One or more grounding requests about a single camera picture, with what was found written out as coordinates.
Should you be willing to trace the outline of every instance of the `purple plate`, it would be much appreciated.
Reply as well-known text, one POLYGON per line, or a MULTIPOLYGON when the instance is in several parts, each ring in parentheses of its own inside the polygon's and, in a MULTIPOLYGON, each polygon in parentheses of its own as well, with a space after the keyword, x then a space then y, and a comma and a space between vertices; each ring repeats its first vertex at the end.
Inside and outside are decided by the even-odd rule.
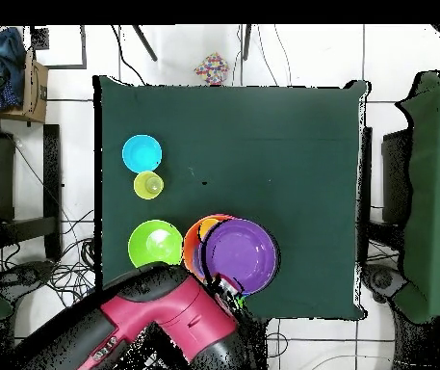
POLYGON ((246 295, 265 288, 276 272, 276 246, 271 236, 248 220, 214 225, 199 247, 199 267, 205 262, 211 275, 219 273, 240 282, 246 295))

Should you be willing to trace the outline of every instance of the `red bowl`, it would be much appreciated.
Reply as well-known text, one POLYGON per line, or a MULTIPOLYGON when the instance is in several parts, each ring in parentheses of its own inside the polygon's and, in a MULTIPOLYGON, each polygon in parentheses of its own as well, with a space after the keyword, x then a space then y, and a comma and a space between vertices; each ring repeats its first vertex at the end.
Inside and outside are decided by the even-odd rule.
POLYGON ((184 249, 183 249, 184 264, 185 267, 196 277, 198 277, 201 281, 204 280, 204 275, 201 274, 196 269, 193 260, 194 260, 194 251, 196 251, 200 243, 199 228, 200 225, 202 225, 202 223, 206 219, 216 219, 219 222, 222 222, 224 220, 235 219, 235 217, 228 216, 226 214, 213 214, 211 216, 204 217, 199 221, 195 222, 194 225, 191 228, 189 228, 189 231, 187 231, 187 234, 184 237, 184 249))

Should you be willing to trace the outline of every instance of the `lime green bowl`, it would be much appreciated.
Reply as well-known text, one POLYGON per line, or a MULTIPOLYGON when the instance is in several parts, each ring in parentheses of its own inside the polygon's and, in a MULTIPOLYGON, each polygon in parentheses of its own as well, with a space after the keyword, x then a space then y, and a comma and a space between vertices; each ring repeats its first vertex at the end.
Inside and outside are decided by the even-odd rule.
POLYGON ((150 220, 139 225, 128 243, 129 257, 136 268, 155 261, 169 265, 182 260, 182 234, 170 223, 150 220))

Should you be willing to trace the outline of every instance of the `floor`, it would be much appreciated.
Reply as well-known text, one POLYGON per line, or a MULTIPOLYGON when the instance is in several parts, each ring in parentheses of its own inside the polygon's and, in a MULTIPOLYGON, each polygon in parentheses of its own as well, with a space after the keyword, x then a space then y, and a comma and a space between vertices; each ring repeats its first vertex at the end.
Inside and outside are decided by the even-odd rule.
MULTIPOLYGON (((46 121, 61 126, 63 207, 73 223, 94 207, 91 76, 104 74, 128 84, 141 84, 119 58, 111 26, 84 28, 86 69, 51 69, 48 80, 46 121)), ((193 86, 204 85, 194 68, 215 51, 234 67, 240 51, 238 28, 235 24, 143 26, 142 31, 159 58, 154 63, 131 26, 116 26, 124 59, 145 82, 193 86)), ((440 69, 440 34, 429 25, 254 25, 243 78, 237 60, 234 82, 230 75, 226 85, 271 86, 272 75, 279 86, 290 84, 288 64, 275 28, 288 56, 292 85, 344 87, 351 80, 361 79, 372 84, 366 107, 367 126, 374 129, 371 217, 381 220, 380 143, 385 134, 407 127, 404 114, 394 103, 406 98, 416 73, 440 69)), ((47 66, 80 66, 83 62, 79 27, 49 29, 51 49, 39 52, 39 61, 47 66)), ((3 120, 1 126, 15 134, 18 147, 36 173, 42 174, 41 125, 27 127, 23 122, 3 120)), ((41 185, 16 155, 16 217, 41 216, 41 198, 41 185)), ((64 221, 64 229, 69 228, 69 222, 64 221)), ((91 213, 75 227, 75 234, 78 239, 90 237, 93 228, 91 213)), ((65 246, 73 241, 73 235, 64 236, 65 246)), ((371 254, 380 251, 388 250, 370 248, 371 254)), ((43 257, 43 243, 37 239, 23 243, 13 261, 43 257)), ((65 257, 67 264, 76 260, 76 251, 65 257)), ((387 305, 375 303, 365 288, 361 291, 360 302, 368 316, 359 322, 272 320, 268 333, 282 335, 279 341, 277 334, 269 336, 271 370, 389 370, 395 338, 391 311, 387 305)), ((21 340, 63 308, 48 288, 28 295, 18 311, 16 337, 21 340)))

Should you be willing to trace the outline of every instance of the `table leg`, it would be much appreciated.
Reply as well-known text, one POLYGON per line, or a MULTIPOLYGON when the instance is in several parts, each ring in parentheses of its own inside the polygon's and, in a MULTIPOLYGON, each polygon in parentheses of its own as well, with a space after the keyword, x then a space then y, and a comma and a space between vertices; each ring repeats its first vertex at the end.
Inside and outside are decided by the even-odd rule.
POLYGON ((153 49, 151 48, 151 45, 149 45, 149 42, 147 42, 147 39, 144 36, 144 33, 139 28, 139 26, 133 25, 132 27, 134 27, 136 34, 138 35, 139 39, 141 40, 142 45, 144 45, 144 48, 146 49, 147 53, 151 56, 151 59, 154 62, 158 61, 158 57, 156 57, 156 54, 154 53, 153 49))

